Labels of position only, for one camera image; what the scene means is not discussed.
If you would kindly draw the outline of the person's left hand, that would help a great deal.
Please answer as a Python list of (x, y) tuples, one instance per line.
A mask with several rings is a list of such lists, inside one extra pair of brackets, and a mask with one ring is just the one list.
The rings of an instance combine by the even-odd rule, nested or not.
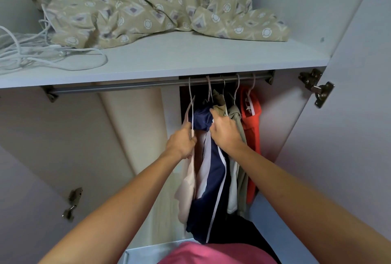
[(181, 161), (188, 158), (192, 151), (184, 151), (182, 149), (182, 127), (173, 133), (167, 141), (165, 153), (176, 161)]

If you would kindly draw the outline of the person's right hand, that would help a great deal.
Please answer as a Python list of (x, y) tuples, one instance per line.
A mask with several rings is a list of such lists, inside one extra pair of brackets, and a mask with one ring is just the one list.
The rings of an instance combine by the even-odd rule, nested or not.
[(233, 158), (248, 150), (248, 146), (242, 141), (235, 121), (228, 116), (224, 117), (222, 133), (211, 134), (211, 137), (224, 152)]

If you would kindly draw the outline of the navy jacket with white stripes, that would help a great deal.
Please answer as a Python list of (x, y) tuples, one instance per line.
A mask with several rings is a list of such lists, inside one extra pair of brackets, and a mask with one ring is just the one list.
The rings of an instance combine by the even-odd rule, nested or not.
[(198, 139), (194, 151), (197, 173), (195, 199), (191, 202), (186, 231), (202, 244), (208, 243), (220, 200), (227, 197), (223, 194), (227, 161), (223, 151), (211, 137), (211, 108), (211, 105), (204, 105), (190, 117)]

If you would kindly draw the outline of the person's right forearm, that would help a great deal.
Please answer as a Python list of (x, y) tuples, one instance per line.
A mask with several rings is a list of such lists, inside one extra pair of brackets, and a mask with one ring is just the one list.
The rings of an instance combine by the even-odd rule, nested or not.
[(238, 142), (224, 148), (319, 264), (391, 264), (391, 242), (322, 193)]

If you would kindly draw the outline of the person's left forearm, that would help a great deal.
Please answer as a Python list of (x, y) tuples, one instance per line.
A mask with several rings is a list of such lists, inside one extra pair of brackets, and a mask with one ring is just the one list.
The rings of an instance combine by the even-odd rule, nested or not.
[(72, 229), (38, 264), (117, 264), (164, 183), (189, 153), (165, 150), (129, 184)]

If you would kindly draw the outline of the khaki garment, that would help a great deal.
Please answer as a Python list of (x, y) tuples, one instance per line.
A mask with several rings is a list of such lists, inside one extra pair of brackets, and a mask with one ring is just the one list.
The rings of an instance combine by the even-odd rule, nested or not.
[(223, 94), (220, 94), (215, 89), (212, 90), (213, 109), (221, 116), (228, 116), (226, 101)]

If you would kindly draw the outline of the red-orange shirt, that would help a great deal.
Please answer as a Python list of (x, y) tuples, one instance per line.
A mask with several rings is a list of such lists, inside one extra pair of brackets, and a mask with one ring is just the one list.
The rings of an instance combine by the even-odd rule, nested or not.
[(245, 133), (247, 145), (256, 153), (260, 150), (260, 115), (261, 105), (254, 91), (249, 91), (249, 87), (239, 87), (240, 110), (242, 116), (242, 127)]

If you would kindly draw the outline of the cream garment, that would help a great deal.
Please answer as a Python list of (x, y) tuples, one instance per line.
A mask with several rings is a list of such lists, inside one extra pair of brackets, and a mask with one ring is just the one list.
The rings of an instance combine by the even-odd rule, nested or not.
[(178, 219), (183, 225), (187, 224), (191, 204), (196, 195), (196, 173), (194, 166), (194, 149), (192, 149), (190, 157), (183, 161), (181, 184), (174, 194), (174, 198), (178, 201)]

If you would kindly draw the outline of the grey-green garment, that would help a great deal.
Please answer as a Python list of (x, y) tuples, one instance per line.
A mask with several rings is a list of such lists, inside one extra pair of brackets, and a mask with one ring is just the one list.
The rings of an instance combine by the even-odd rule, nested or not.
[[(247, 144), (245, 132), (241, 122), (242, 116), (240, 109), (234, 104), (227, 111), (228, 116), (235, 121), (243, 143)], [(229, 188), (227, 213), (236, 213), (240, 216), (244, 216), (247, 206), (246, 198), (248, 175), (232, 157), (229, 157), (229, 162), (231, 184)]]

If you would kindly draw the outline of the white wardrobe shelf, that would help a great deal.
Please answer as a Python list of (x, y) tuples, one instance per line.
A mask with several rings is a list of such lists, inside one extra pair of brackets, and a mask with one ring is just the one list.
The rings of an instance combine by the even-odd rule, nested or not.
[(132, 44), (68, 56), (56, 65), (0, 74), (0, 89), (149, 79), (269, 69), (323, 67), (330, 56), (293, 39), (287, 42), (219, 39), (191, 32), (148, 36)]

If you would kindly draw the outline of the metal closet rod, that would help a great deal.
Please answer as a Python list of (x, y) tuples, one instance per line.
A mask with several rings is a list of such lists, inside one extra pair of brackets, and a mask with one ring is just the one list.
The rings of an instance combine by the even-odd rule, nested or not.
[[(267, 78), (266, 72), (258, 72), (256, 74), (256, 80), (265, 80)], [(240, 80), (253, 80), (252, 74), (239, 74)], [(212, 84), (223, 83), (223, 78), (227, 83), (236, 82), (236, 75), (232, 76), (219, 76), (210, 77)], [(208, 84), (206, 77), (191, 78), (191, 85)], [(132, 83), (118, 83), (118, 84), (103, 84), (103, 85), (91, 85), (91, 86), (77, 86), (77, 87), (63, 87), (55, 88), (54, 93), (59, 95), (63, 94), (84, 94), (84, 93), (99, 93), (99, 92), (111, 92), (111, 91), (124, 91), (131, 89), (145, 89), (145, 88), (159, 88), (164, 86), (186, 86), (188, 85), (188, 78), (185, 79), (170, 79), (170, 80), (158, 80), (147, 82), (132, 82)]]

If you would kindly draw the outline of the metal door hinge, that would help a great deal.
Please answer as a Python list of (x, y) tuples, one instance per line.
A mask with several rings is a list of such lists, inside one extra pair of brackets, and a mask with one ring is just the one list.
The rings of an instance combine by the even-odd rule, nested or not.
[(328, 81), (323, 85), (317, 85), (323, 72), (319, 69), (312, 69), (311, 72), (300, 72), (298, 78), (304, 83), (305, 88), (315, 94), (315, 106), (322, 108), (330, 93), (333, 91), (335, 84)]
[(68, 203), (69, 203), (69, 208), (65, 209), (62, 218), (67, 220), (68, 222), (73, 222), (74, 220), (74, 210), (77, 208), (80, 202), (80, 198), (83, 192), (83, 188), (79, 187), (76, 189), (71, 190), (68, 196)]

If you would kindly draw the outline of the pink shirt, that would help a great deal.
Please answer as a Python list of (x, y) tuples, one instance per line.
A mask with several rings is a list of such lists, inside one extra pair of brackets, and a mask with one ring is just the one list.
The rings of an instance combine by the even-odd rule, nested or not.
[(157, 264), (277, 264), (267, 252), (244, 243), (200, 244), (186, 241)]

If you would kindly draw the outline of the white wardrobe door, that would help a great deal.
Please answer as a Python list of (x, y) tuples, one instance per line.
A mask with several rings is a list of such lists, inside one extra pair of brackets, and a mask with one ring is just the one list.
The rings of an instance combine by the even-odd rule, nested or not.
[(391, 0), (362, 0), (276, 164), (391, 241)]
[(0, 264), (37, 264), (87, 212), (70, 205), (0, 146)]

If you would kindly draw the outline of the beige patterned bedsheet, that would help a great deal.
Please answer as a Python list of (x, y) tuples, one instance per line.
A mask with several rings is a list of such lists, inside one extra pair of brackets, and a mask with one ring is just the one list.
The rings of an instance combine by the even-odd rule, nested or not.
[(51, 42), (113, 48), (169, 31), (286, 42), (289, 28), (252, 0), (32, 0), (54, 29)]

